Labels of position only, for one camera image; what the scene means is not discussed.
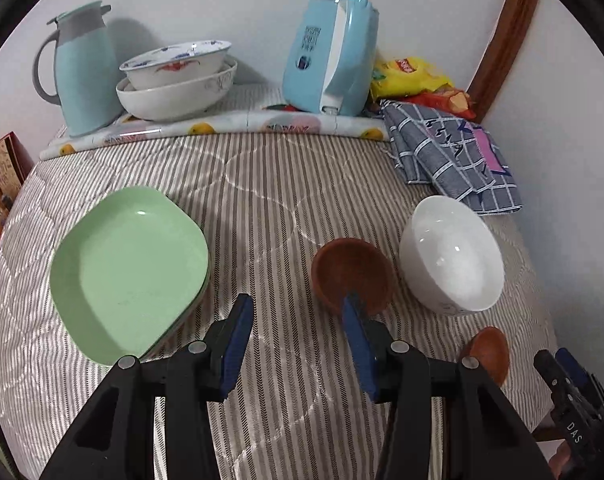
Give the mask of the person's hand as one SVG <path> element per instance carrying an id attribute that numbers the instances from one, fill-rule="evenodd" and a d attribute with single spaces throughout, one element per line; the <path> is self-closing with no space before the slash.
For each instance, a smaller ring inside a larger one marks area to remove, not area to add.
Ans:
<path id="1" fill-rule="evenodd" d="M 559 479 L 564 467 L 570 463 L 571 448 L 566 442 L 560 444 L 556 449 L 555 454 L 548 461 L 548 466 L 552 471 L 555 479 Z"/>

